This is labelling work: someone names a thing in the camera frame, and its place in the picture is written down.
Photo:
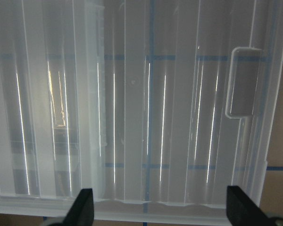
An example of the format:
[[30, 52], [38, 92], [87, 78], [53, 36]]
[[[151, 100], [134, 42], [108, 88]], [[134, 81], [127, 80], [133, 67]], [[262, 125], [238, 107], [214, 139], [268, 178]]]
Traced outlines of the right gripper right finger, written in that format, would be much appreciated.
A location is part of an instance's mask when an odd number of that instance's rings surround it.
[[226, 216], [232, 226], [270, 226], [271, 221], [239, 186], [226, 190]]

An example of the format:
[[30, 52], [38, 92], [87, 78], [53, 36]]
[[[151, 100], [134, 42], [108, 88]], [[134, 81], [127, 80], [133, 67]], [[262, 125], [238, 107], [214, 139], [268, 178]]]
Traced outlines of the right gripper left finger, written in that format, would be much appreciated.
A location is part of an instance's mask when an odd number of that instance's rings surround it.
[[92, 226], [94, 222], [94, 201], [91, 188], [82, 189], [67, 215], [63, 226]]

